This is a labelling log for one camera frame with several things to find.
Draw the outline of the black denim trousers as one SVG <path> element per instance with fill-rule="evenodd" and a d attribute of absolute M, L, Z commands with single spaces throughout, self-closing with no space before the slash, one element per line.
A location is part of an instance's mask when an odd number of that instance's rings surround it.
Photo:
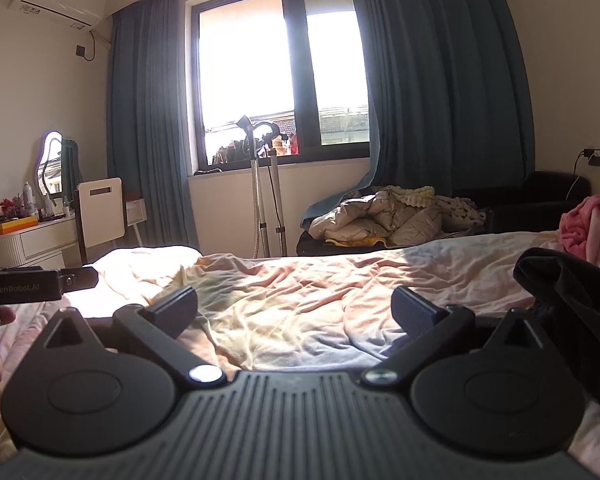
<path fill-rule="evenodd" d="M 566 252 L 532 247 L 518 258 L 513 276 L 534 298 L 532 318 L 600 404 L 600 268 Z"/>

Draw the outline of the white dressing table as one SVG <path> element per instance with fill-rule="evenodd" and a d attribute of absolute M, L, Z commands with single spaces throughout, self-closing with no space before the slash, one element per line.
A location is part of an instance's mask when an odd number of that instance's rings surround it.
<path fill-rule="evenodd" d="M 0 270 L 23 266 L 54 270 L 80 264 L 78 233 L 73 218 L 42 222 L 0 235 Z"/>

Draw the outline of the orange box on dresser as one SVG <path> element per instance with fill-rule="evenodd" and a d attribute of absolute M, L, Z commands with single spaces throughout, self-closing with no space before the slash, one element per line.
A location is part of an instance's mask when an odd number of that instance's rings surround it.
<path fill-rule="evenodd" d="M 7 219 L 4 221 L 0 221 L 0 235 L 10 234 L 27 228 L 32 228 L 32 226 L 37 225 L 38 219 L 31 216 L 24 218 Z"/>

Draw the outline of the white wooden chair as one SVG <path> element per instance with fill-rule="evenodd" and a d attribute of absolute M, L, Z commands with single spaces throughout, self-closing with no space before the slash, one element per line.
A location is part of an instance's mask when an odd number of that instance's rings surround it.
<path fill-rule="evenodd" d="M 76 187 L 76 229 L 83 264 L 90 248 L 125 236 L 126 212 L 120 178 L 82 182 Z"/>

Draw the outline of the beige quilted jacket pile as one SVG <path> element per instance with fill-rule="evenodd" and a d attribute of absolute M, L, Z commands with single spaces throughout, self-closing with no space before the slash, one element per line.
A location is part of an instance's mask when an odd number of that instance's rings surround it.
<path fill-rule="evenodd" d="M 439 195 L 432 186 L 388 185 L 353 193 L 306 229 L 318 242 L 337 247 L 413 247 L 483 228 L 486 213 L 464 197 Z"/>

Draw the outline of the white wrinkled bed sheet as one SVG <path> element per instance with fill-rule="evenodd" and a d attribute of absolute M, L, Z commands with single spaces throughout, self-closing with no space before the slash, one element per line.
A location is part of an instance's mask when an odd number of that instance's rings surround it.
<path fill-rule="evenodd" d="M 369 254 L 260 260 L 181 246 L 117 249 L 96 262 L 96 287 L 70 292 L 64 305 L 106 318 L 125 304 L 147 306 L 188 285 L 199 313 L 181 343 L 227 374 L 364 370 L 404 343 L 390 312 L 391 294 L 401 285 L 480 315 L 530 307 L 513 270 L 531 247 L 556 249 L 558 236 L 478 235 Z"/>

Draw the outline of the wavy framed mirror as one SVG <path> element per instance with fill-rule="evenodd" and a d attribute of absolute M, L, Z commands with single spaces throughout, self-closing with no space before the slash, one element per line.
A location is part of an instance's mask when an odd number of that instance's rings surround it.
<path fill-rule="evenodd" d="M 76 141 L 59 131 L 45 133 L 35 177 L 38 192 L 54 208 L 71 204 L 76 188 L 83 181 Z"/>

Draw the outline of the black sofa bench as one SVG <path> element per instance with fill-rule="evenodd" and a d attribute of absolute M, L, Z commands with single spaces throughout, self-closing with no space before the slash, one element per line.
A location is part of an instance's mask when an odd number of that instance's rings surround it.
<path fill-rule="evenodd" d="M 324 214 L 312 214 L 300 235 L 300 256 L 364 254 L 445 238 L 558 228 L 562 214 L 592 194 L 585 177 L 535 171 L 499 188 L 438 194 L 431 186 L 372 186 L 344 196 Z"/>

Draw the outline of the teal curtain left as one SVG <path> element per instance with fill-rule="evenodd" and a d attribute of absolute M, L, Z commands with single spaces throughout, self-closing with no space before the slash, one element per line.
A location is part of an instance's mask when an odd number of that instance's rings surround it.
<path fill-rule="evenodd" d="M 186 165 L 180 2 L 114 14 L 107 82 L 107 171 L 147 210 L 150 246 L 197 244 Z"/>

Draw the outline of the teal curtain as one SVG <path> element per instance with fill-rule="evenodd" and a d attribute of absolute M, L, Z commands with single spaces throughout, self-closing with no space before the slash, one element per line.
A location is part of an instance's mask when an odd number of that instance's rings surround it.
<path fill-rule="evenodd" d="M 186 165 L 180 2 L 114 14 L 107 82 L 107 171 L 147 210 L 150 246 L 197 244 Z"/>
<path fill-rule="evenodd" d="M 359 188 L 508 188 L 535 168 L 524 56 L 506 0 L 353 0 L 370 98 Z"/>

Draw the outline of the pink fleece garment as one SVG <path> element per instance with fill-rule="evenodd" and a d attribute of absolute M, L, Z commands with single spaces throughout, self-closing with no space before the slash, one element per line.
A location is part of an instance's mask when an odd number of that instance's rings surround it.
<path fill-rule="evenodd" d="M 562 215 L 559 239 L 568 254 L 600 268 L 600 195 L 588 196 Z"/>

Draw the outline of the teal curtain right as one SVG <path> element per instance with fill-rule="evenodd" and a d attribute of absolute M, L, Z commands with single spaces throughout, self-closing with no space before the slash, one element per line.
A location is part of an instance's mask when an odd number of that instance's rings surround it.
<path fill-rule="evenodd" d="M 353 0 L 370 98 L 359 188 L 508 188 L 535 168 L 524 56 L 506 0 Z"/>

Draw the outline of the garment steamer stand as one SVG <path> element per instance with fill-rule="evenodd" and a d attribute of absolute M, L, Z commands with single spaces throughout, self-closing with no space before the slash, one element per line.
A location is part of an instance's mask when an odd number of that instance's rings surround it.
<path fill-rule="evenodd" d="M 288 134 L 275 122 L 256 122 L 247 116 L 238 119 L 237 125 L 246 135 L 247 155 L 250 162 L 251 194 L 253 210 L 253 258 L 270 258 L 271 243 L 266 218 L 265 187 L 271 192 L 274 211 L 274 230 L 279 253 L 288 256 L 286 222 L 284 218 L 283 194 L 280 186 L 280 156 L 285 156 L 289 145 Z"/>

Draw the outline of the dark framed window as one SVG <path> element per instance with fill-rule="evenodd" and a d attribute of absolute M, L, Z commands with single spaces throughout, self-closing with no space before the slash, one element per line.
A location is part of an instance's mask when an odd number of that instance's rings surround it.
<path fill-rule="evenodd" d="M 242 116 L 275 122 L 286 164 L 370 154 L 370 106 L 352 0 L 209 0 L 190 9 L 189 97 L 199 170 L 247 165 Z"/>

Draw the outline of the wall power socket with plug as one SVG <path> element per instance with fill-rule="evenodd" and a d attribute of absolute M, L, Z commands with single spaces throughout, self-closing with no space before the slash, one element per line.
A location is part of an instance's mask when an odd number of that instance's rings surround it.
<path fill-rule="evenodd" d="M 572 190 L 576 186 L 576 183 L 580 180 L 580 176 L 577 174 L 577 169 L 581 158 L 586 160 L 588 166 L 600 167 L 600 148 L 584 148 L 579 154 L 577 154 L 572 170 L 574 180 L 569 188 L 569 191 L 567 192 L 566 197 L 570 196 Z"/>

